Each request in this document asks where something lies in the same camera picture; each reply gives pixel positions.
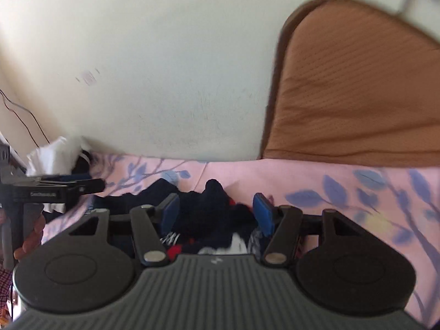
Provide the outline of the person's left hand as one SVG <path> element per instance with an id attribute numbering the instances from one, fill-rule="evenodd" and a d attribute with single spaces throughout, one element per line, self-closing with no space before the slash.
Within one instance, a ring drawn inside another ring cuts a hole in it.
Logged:
<path id="1" fill-rule="evenodd" d="M 24 240 L 23 245 L 14 251 L 15 260 L 19 261 L 37 249 L 41 245 L 43 229 L 45 228 L 45 218 L 40 215 L 34 223 L 34 228 L 29 236 Z"/>

